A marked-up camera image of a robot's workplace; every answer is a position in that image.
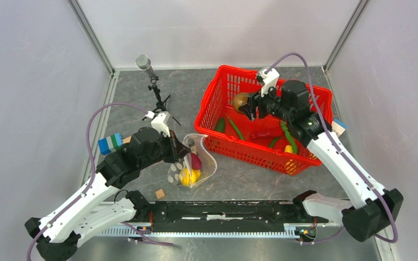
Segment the metal floor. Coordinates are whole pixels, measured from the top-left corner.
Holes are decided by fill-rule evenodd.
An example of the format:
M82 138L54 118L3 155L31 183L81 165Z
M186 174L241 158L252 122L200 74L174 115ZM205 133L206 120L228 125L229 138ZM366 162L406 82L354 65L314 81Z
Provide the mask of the metal floor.
M307 82L303 67L278 68L280 78ZM171 126L178 138L196 133L193 124L200 102L216 69L157 71L158 86L163 98L171 94L168 110L181 123ZM325 75L319 67L312 67L314 85L328 88ZM152 110L155 96L149 91L148 78L139 71L124 71L118 76L113 102L128 102ZM333 103L334 118L339 118ZM111 109L105 136L121 133L124 137L140 127L149 126L141 121L141 113L128 107ZM340 137L349 148L345 134ZM155 191L163 189L165 200L291 200L309 189L338 198L346 194L324 167L310 167L295 177L251 165L243 161L212 154L218 164L217 172L201 186L190 189L175 186L168 181L169 164L155 164L142 171L140 178L125 189L140 190L149 200L155 201ZM335 227L319 227L318 238L327 238L336 232ZM125 238L95 237L84 244L72 260L380 260L374 239L357 242L346 232L335 240L315 246L300 246L291 239L207 239L163 238L175 247L136 245Z

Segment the green vegetable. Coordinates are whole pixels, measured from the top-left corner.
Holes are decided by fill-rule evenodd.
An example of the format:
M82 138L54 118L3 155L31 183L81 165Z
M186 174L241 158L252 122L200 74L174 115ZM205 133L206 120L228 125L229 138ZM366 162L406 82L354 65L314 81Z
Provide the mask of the green vegetable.
M221 117L220 120L217 122L214 131L224 133L225 131L225 118Z
M230 117L228 117L228 115L226 115L226 118L228 119L228 121L230 122L231 126L233 127L233 129L235 129L236 133L238 133L238 136L241 140L244 140L243 134L241 134L241 132L239 131L238 127L236 127L235 123L230 119Z
M270 145L268 145L268 147L273 148L273 146L275 146L275 143L276 143L277 141L279 141L280 139L281 139L281 137L274 138L274 139L272 140L272 142L270 142Z
M284 136L286 136L286 139L289 141L289 143L292 146L292 153L297 154L298 149L297 149L296 141L291 136L291 133L289 133L289 130L287 130L287 126L284 121L281 121L281 128L282 128L282 131L284 132Z

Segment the red pepper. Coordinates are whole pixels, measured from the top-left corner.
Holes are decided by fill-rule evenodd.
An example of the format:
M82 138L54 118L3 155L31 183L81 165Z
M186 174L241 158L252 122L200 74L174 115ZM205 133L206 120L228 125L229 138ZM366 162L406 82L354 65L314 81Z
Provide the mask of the red pepper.
M263 138L276 138L282 135L284 135L284 132L282 131L281 127L275 127L261 132L251 133L249 134L249 139L255 140Z

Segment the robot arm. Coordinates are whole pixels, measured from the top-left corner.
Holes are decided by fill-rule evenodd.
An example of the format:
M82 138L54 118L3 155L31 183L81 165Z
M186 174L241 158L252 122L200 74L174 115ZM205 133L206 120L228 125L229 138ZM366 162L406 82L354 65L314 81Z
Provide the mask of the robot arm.
M54 216L81 195L38 239L36 248L45 260L67 260L94 235L119 222L147 214L143 212L147 204L145 198L138 191L131 191L116 204L89 215L99 203L138 178L142 169L159 161L175 163L190 152L169 130L168 119L167 112L158 114L151 122L153 128L141 128L132 135L129 143L107 155L97 166L97 175L87 193L82 191L90 180L55 211L41 219L33 217L25 223L25 228L34 238Z
M291 135L321 160L350 199L337 200L319 195L315 191L308 191L294 199L302 213L342 222L356 240L365 241L390 224L380 199L374 193L375 190L382 195L396 219L403 202L401 193L397 189L388 191L371 177L343 146L340 151L334 147L318 114L310 110L309 92L305 83L297 80L286 81L281 87L281 96L278 96L275 88L278 72L275 69L268 73L262 69L257 74L257 80L265 85L258 92L238 94L242 97L235 98L245 102L234 108L235 111L245 114L251 120L255 120L257 115L260 119L272 115L286 122ZM330 135L338 145L342 145L334 132L331 131ZM365 183L355 168L371 182L372 188Z

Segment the microphone grille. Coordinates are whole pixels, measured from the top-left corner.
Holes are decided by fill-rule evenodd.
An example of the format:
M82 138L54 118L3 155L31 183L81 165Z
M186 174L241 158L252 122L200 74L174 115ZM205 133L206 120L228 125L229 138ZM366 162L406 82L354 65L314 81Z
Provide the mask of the microphone grille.
M146 70L151 66L151 60L145 54L141 54L136 59L136 65L140 70Z

